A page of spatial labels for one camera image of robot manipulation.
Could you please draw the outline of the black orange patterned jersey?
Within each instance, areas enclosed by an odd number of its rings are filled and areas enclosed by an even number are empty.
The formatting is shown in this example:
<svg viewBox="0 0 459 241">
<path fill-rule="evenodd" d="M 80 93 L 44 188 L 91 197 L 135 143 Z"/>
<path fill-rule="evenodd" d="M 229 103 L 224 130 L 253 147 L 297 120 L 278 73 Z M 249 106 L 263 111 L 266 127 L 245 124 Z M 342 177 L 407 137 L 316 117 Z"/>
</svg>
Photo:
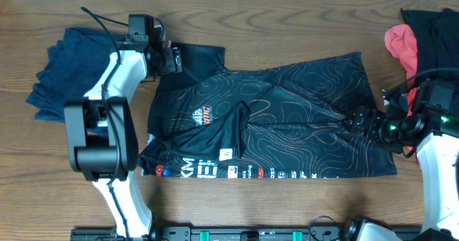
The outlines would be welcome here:
<svg viewBox="0 0 459 241">
<path fill-rule="evenodd" d="M 397 172 L 392 153 L 349 129 L 376 103 L 361 54 L 229 70 L 222 47 L 178 44 L 160 78 L 143 173 L 180 178 L 359 178 Z"/>
</svg>

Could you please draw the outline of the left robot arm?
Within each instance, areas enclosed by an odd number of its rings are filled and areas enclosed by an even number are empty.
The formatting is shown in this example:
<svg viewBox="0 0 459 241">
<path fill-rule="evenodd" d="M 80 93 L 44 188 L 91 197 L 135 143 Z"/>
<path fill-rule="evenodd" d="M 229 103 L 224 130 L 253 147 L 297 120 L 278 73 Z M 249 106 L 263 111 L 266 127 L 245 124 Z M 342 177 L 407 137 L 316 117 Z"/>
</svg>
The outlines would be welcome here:
<svg viewBox="0 0 459 241">
<path fill-rule="evenodd" d="M 160 240 L 136 177 L 138 139 L 129 103 L 147 77 L 178 73 L 181 54 L 166 41 L 160 19 L 130 14 L 121 41 L 108 37 L 114 51 L 96 84 L 64 106 L 72 169 L 103 195 L 114 219 L 111 229 L 71 232 L 71 240 Z"/>
</svg>

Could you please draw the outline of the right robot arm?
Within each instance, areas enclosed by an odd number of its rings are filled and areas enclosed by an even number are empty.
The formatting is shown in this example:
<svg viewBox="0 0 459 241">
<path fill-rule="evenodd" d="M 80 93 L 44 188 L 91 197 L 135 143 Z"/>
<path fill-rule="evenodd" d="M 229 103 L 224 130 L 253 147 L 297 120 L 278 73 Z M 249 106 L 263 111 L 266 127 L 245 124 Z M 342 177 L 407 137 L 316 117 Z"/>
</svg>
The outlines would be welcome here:
<svg viewBox="0 0 459 241">
<path fill-rule="evenodd" d="M 417 240 L 458 239 L 458 119 L 450 105 L 454 86 L 444 80 L 419 84 L 409 104 L 400 89 L 387 92 L 385 111 L 359 106 L 345 120 L 393 153 L 415 156 L 422 172 L 424 219 Z"/>
</svg>

